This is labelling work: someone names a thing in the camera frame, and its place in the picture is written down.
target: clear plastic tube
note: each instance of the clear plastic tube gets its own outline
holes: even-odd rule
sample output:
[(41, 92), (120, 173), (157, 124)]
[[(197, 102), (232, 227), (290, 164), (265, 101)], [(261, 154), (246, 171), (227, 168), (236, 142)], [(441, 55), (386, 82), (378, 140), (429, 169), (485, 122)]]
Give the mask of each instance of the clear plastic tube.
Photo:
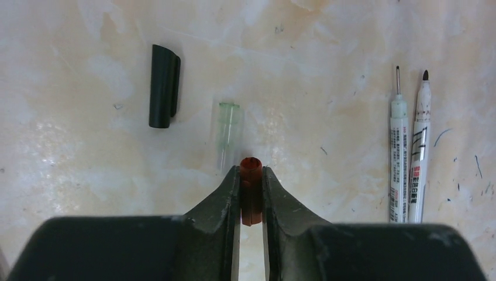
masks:
[(232, 101), (214, 99), (210, 143), (215, 151), (216, 167), (223, 175), (241, 161), (244, 111)]

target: pen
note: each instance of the pen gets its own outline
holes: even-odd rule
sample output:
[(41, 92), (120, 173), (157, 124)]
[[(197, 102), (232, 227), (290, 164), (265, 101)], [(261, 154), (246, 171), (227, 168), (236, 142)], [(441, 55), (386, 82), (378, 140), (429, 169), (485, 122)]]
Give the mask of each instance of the pen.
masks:
[(430, 138), (429, 73), (423, 73), (422, 86), (417, 95), (414, 134), (412, 138), (412, 166), (410, 169), (410, 202), (408, 222), (420, 223), (427, 181)]
[(399, 90), (399, 66), (396, 66), (397, 94), (391, 102), (391, 185), (389, 222), (406, 223), (408, 185), (407, 102)]

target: black pen cap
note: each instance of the black pen cap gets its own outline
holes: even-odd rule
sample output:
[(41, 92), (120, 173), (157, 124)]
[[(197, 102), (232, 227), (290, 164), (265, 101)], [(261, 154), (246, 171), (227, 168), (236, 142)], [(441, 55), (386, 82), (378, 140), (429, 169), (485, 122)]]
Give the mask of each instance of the black pen cap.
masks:
[(169, 128), (177, 111), (181, 59), (171, 50), (153, 45), (151, 53), (150, 114), (148, 125)]

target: white marble countertop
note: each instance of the white marble countertop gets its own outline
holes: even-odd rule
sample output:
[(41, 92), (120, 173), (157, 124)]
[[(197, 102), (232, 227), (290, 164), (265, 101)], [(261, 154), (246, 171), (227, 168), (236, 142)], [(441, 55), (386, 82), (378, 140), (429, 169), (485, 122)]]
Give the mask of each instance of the white marble countertop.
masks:
[[(496, 280), (496, 5), (480, 1), (7, 0), (0, 4), (0, 248), (55, 215), (181, 214), (205, 166), (212, 97), (246, 111), (246, 156), (332, 222), (387, 222), (388, 120), (424, 69), (424, 221), (458, 229)], [(147, 125), (151, 45), (182, 59), (178, 114)], [(262, 280), (261, 226), (240, 280)]]

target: orange tube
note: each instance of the orange tube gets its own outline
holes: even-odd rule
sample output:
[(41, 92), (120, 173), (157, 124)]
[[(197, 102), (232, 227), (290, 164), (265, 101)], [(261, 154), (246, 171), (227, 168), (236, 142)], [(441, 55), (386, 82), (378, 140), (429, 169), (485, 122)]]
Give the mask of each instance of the orange tube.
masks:
[(241, 178), (241, 221), (251, 226), (262, 222), (262, 162), (247, 157), (239, 165)]

